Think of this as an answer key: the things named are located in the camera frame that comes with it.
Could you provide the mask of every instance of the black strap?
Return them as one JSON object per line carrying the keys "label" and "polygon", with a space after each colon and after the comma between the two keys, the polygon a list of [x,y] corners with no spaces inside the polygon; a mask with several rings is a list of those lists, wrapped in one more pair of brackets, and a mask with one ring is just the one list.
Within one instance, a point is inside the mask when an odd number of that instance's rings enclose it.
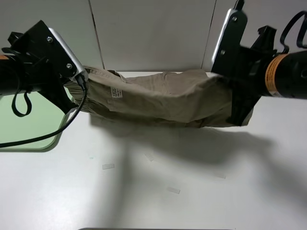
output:
{"label": "black strap", "polygon": [[294,16],[291,21],[288,23],[288,25],[285,27],[283,30],[283,33],[280,37],[280,43],[283,45],[283,54],[289,53],[289,46],[284,43],[289,31],[291,28],[294,26],[294,24],[302,17],[304,16],[304,20],[301,26],[301,29],[298,33],[297,40],[296,40],[296,45],[299,48],[307,48],[307,45],[303,45],[303,40],[305,37],[305,33],[307,30],[307,11],[301,11],[299,12],[296,16]]}
{"label": "black strap", "polygon": [[27,104],[27,112],[25,114],[22,114],[18,111],[18,109],[16,108],[16,99],[17,99],[17,95],[19,94],[20,90],[21,90],[21,84],[20,84],[20,79],[19,79],[19,76],[16,75],[17,77],[17,80],[18,80],[18,86],[17,86],[17,91],[14,95],[14,98],[13,98],[13,101],[12,101],[12,110],[13,110],[13,113],[18,116],[18,117],[24,117],[24,116],[27,116],[31,113],[32,111],[32,103],[27,95],[27,92],[24,93],[24,100]]}
{"label": "black strap", "polygon": [[18,111],[18,109],[16,108],[16,98],[17,98],[17,94],[15,94],[14,98],[13,98],[13,101],[12,101],[12,110],[14,112],[14,114],[18,117],[24,117],[24,116],[27,116],[31,113],[31,110],[32,110],[32,104],[31,104],[31,101],[30,99],[28,98],[28,95],[27,95],[27,92],[24,93],[24,100],[27,104],[27,112],[25,114],[22,114]]}

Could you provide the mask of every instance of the clothing label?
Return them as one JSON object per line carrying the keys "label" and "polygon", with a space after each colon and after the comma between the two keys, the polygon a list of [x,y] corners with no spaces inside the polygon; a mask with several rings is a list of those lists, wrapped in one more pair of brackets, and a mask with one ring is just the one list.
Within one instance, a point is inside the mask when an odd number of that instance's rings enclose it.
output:
{"label": "clothing label", "polygon": [[0,60],[8,60],[9,58],[7,56],[4,55],[0,55]]}
{"label": "clothing label", "polygon": [[280,97],[276,85],[275,85],[275,74],[279,63],[287,56],[287,54],[278,55],[274,58],[265,72],[265,85],[272,96]]}
{"label": "clothing label", "polygon": [[111,94],[113,98],[122,98],[123,97],[123,91],[116,89],[116,88],[112,88],[111,87]]}

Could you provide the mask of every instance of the black cylinder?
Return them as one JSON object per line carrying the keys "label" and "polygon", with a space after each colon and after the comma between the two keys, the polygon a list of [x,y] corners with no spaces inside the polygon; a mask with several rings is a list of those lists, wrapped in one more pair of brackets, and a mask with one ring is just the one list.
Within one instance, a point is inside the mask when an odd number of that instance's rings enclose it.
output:
{"label": "black cylinder", "polygon": [[24,68],[14,56],[0,56],[0,96],[12,95],[17,92],[18,81],[21,91],[23,86]]}
{"label": "black cylinder", "polygon": [[307,99],[307,51],[282,58],[275,71],[275,86],[283,97]]}

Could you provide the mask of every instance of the white tabletop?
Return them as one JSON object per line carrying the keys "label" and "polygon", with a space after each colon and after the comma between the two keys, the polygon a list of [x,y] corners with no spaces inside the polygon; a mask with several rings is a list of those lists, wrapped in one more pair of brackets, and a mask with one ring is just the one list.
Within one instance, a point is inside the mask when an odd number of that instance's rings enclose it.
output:
{"label": "white tabletop", "polygon": [[53,150],[0,154],[0,229],[306,229],[306,117],[307,101],[276,98],[261,98],[247,127],[81,113]]}

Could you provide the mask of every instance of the green surface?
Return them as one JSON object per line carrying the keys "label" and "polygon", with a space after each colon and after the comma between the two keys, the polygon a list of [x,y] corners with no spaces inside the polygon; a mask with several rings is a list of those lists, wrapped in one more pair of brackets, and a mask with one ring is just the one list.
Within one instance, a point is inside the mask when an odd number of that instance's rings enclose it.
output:
{"label": "green surface", "polygon": [[[17,117],[13,113],[11,107],[13,95],[0,98],[0,143],[36,138],[49,134],[56,131],[62,123],[66,122],[65,114],[39,93],[31,93],[29,98],[32,103],[32,111],[25,117]],[[16,107],[21,113],[26,112],[26,104],[22,94],[17,97]],[[0,149],[0,151],[49,150],[57,144],[58,139],[59,137],[52,137],[30,144]]]}

